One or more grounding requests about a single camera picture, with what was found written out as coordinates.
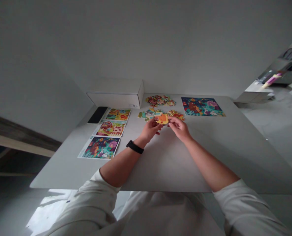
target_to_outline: white sleeve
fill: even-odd
[[[86,235],[114,222],[112,214],[120,188],[103,180],[98,170],[86,181],[46,235]]]
[[[225,215],[226,235],[290,235],[267,203],[239,180],[214,193]]]

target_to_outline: completed puzzle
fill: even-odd
[[[106,120],[128,120],[130,109],[112,108],[106,117]]]
[[[126,121],[103,120],[95,135],[121,137],[126,125]]]
[[[187,98],[182,97],[186,115],[196,116],[225,116],[213,98]]]
[[[78,157],[111,159],[116,151],[120,138],[91,137],[89,145],[84,147]]]

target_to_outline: white wall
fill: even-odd
[[[236,98],[292,43],[292,0],[43,1],[31,11],[83,90],[137,78],[145,92]]]
[[[92,103],[28,16],[24,5],[0,5],[0,116],[62,142]]]
[[[62,140],[99,77],[237,98],[291,42],[292,0],[0,1],[0,116]]]

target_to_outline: cardboard box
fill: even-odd
[[[144,84],[143,80],[102,78],[87,91],[87,95],[98,107],[139,109]]]

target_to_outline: black watch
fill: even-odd
[[[126,147],[134,150],[135,152],[137,152],[139,154],[142,154],[144,151],[142,148],[140,148],[136,144],[134,144],[133,141],[129,141],[128,144],[126,145]]]

